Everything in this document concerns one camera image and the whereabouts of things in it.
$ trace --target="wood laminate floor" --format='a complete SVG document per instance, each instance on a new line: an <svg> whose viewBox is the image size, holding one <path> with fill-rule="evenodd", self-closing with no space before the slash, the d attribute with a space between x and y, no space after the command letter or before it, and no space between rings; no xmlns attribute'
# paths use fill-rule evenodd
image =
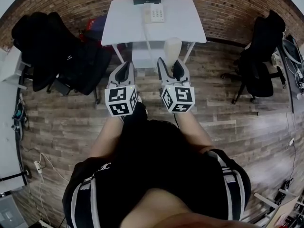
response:
<svg viewBox="0 0 304 228"><path fill-rule="evenodd" d="M190 80L195 87L196 106L193 113L210 134L215 146L223 149L248 172L252 194L259 192L264 196L274 196L283 181L291 175L296 150L292 175L294 182L290 190L300 193L304 184L304 114L290 113L287 89L283 89L278 78L273 79L273 97L257 99L253 104L249 101L250 95L245 92L238 103L232 105L231 99L238 91L240 82L221 79L220 75L236 69L233 61L239 58L241 51L238 47L211 42L194 48L187 62ZM181 55L185 55L185 50L182 50ZM61 96L56 91L51 94L46 94L45 90L33 92L30 81L27 82L28 90L23 95L30 128L24 132L24 149L21 153L24 164L32 170L33 178L28 186L15 191L13 196L29 225L40 216L44 219L46 216L39 200L40 180L33 163L39 161L39 153L26 150L35 148L45 153L57 170L69 179L74 165L87 158L90 146L108 116L103 92L108 76L118 62L114 57L106 77L98 86L102 102L97 107L93 94L84 96L71 92L69 96ZM161 84L156 71L137 70L136 83L147 106L149 118L174 122L159 97ZM283 113L272 114L270 111L273 110L283 110ZM258 112L266 115L257 116ZM286 149L293 137L295 150L293 147ZM59 177L48 162L43 169L43 176L43 205L53 226L58 227L64 217L61 199L67 182ZM252 196L244 218L251 220L257 217L263 208Z"/></svg>

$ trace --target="white stripe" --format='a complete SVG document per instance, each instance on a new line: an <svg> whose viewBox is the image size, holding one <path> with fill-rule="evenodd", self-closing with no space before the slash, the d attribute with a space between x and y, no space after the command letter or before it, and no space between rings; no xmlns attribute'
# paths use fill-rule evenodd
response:
<svg viewBox="0 0 304 228"><path fill-rule="evenodd" d="M234 178L234 176L232 174L224 176L224 179L225 179L226 183L236 182L236 179Z"/></svg>
<svg viewBox="0 0 304 228"><path fill-rule="evenodd" d="M230 190L228 187L228 184L225 181L225 186L226 186L226 192L227 192L227 202L228 202L228 220L232 220L233 216L232 216L232 200L231 200L231 194L230 194Z"/></svg>
<svg viewBox="0 0 304 228"><path fill-rule="evenodd" d="M76 202L77 202L77 195L78 195L78 191L80 186L82 185L82 183L80 183L74 190L73 192L73 196L72 196L72 202L71 202L71 219L72 219L72 223L73 223L73 227L77 228L76 226L76 221L75 221L75 209L76 209Z"/></svg>
<svg viewBox="0 0 304 228"><path fill-rule="evenodd" d="M241 218L243 217L244 214L244 209L245 209L245 188L244 188L244 184L243 184L243 180L241 175L239 174L238 171L233 170L233 172L237 175L237 181L238 181L238 185L239 185L239 189L240 189L240 196L241 196L241 214L239 217L239 220L241 220Z"/></svg>
<svg viewBox="0 0 304 228"><path fill-rule="evenodd" d="M97 209L97 199L96 199L96 179L91 180L91 213L92 213L92 222L94 228L100 228L99 215Z"/></svg>

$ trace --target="wire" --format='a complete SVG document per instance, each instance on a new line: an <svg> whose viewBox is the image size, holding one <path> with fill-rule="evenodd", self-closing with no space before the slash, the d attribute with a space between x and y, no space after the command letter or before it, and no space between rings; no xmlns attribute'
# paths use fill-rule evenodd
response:
<svg viewBox="0 0 304 228"><path fill-rule="evenodd" d="M293 123L294 123L294 126L295 126L294 128L297 130L297 125L296 125L297 122L296 122L296 119L295 119L295 112L293 113L293 116L294 116L293 117Z"/></svg>
<svg viewBox="0 0 304 228"><path fill-rule="evenodd" d="M294 144L294 155L296 156L295 144ZM294 170L295 170L295 163L293 163L293 170L292 170L292 172L290 174L289 180L291 180L291 176L293 175Z"/></svg>
<svg viewBox="0 0 304 228"><path fill-rule="evenodd" d="M177 123L175 113L173 113L173 115L174 115L174 120L175 120L175 122L176 122L177 127L180 128L179 124Z"/></svg>
<svg viewBox="0 0 304 228"><path fill-rule="evenodd" d="M43 205L43 202L42 202L42 194L43 194L43 192L42 192L41 184L44 183L44 179L43 179L43 175L42 174L40 174L40 176L41 177L40 177L40 181L39 181L39 199L40 199L40 203L41 203L42 209L43 209L43 211L44 211L44 213L45 213L45 215L46 215L46 217L48 219L48 224L51 226L52 223L51 223L51 221L48 218L48 214L47 214L46 210L44 209L44 205Z"/></svg>
<svg viewBox="0 0 304 228"><path fill-rule="evenodd" d="M288 121L288 117L287 117L287 112L286 112L286 119L287 119L287 124L288 124L288 144L290 142L290 131L289 131L289 121Z"/></svg>
<svg viewBox="0 0 304 228"><path fill-rule="evenodd" d="M39 215L42 217L42 214L41 214L40 210L38 209L37 203L36 203L35 200L34 200L34 197L33 197L33 195L32 195L32 192L30 191L30 184L28 185L28 193L30 194L31 199L32 199L32 201L34 202L34 205L35 205L37 211L39 212Z"/></svg>
<svg viewBox="0 0 304 228"><path fill-rule="evenodd" d="M303 64L303 57L302 57L302 54L300 53L300 49L299 49L298 43L296 42L295 38L293 38L293 42L295 43L296 48L298 49L300 60L301 60L301 63Z"/></svg>
<svg viewBox="0 0 304 228"><path fill-rule="evenodd" d="M35 149L35 148L31 148L31 149L29 149L29 150L26 150L21 144L20 144L20 147L24 150L24 152L30 152L31 150L35 150L35 151L37 151L38 153L39 153L39 155L41 154L41 152L39 152L39 150L37 150L37 149ZM43 168L46 168L46 166L47 166L47 162L46 162L46 158L43 156L43 160L44 160L44 167L41 167L42 169Z"/></svg>
<svg viewBox="0 0 304 228"><path fill-rule="evenodd" d="M58 228L61 227L61 225L62 225L63 221L65 221L65 219L66 219L66 217L63 218L63 220L62 220L62 222L60 223L60 225L58 226Z"/></svg>
<svg viewBox="0 0 304 228"><path fill-rule="evenodd" d="M286 113L286 119L287 119L287 124L288 124L288 144L287 144L287 146L286 146L286 150L288 150L289 149L289 143L290 143L290 131L289 131L289 121L288 121L288 117L287 117L287 113ZM295 149L295 143L293 143L293 146L294 146L294 162L295 162L295 157L296 157L296 149ZM291 174L290 174L290 177L289 177L289 181L291 180L291 177L292 177L292 175L293 175L293 173L294 173L294 170L295 170L295 163L293 162L293 170L292 170L292 172L291 172Z"/></svg>
<svg viewBox="0 0 304 228"><path fill-rule="evenodd" d="M151 63L152 63L152 67L154 67L154 60L153 60L153 56L152 56L152 50L151 50L151 46L150 46L150 42L148 40L148 30L147 30L147 27L146 27L146 23L144 21L144 16L142 17L142 27L143 27L143 33L144 33L144 37L146 39L146 43L147 43L147 47L148 47L148 52L149 52L149 55L150 55L150 59L151 59Z"/></svg>
<svg viewBox="0 0 304 228"><path fill-rule="evenodd" d="M57 174L58 174L63 180L66 180L67 182L70 182L70 180L64 178L64 177L59 173L59 171L57 171L57 169L53 166L52 162L47 158L47 156L46 156L44 153L40 153L40 155L43 155L43 156L47 159L47 161L51 164L51 166L52 166L52 168L54 169L54 171L56 171Z"/></svg>
<svg viewBox="0 0 304 228"><path fill-rule="evenodd" d="M289 62L291 63L291 65L293 66L295 73L292 72L292 71L290 70L289 65L288 65L286 59L288 59ZM286 65L287 65L287 67L288 67L288 70L294 75L295 83L296 83L296 84L298 85L298 87L300 88L299 74L298 74L297 70L295 69L294 64L292 63L292 61L291 61L288 57L285 57L285 62L286 62Z"/></svg>

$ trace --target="red brick wall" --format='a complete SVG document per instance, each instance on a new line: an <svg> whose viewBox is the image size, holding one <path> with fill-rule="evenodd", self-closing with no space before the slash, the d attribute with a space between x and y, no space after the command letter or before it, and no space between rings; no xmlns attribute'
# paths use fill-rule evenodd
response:
<svg viewBox="0 0 304 228"><path fill-rule="evenodd" d="M83 29L89 18L106 14L112 0L16 0L0 19L0 47L11 46L11 29L24 14L57 11L73 32ZM304 42L304 16L290 0L194 0L206 36L246 44L251 40L257 16L269 9L283 17L287 32Z"/></svg>

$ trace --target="white telephone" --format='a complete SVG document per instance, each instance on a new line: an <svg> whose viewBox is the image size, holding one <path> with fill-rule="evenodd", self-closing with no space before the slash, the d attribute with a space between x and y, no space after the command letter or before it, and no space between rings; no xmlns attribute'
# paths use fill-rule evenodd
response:
<svg viewBox="0 0 304 228"><path fill-rule="evenodd" d="M145 23L164 23L163 6L160 3L150 3L144 8Z"/></svg>

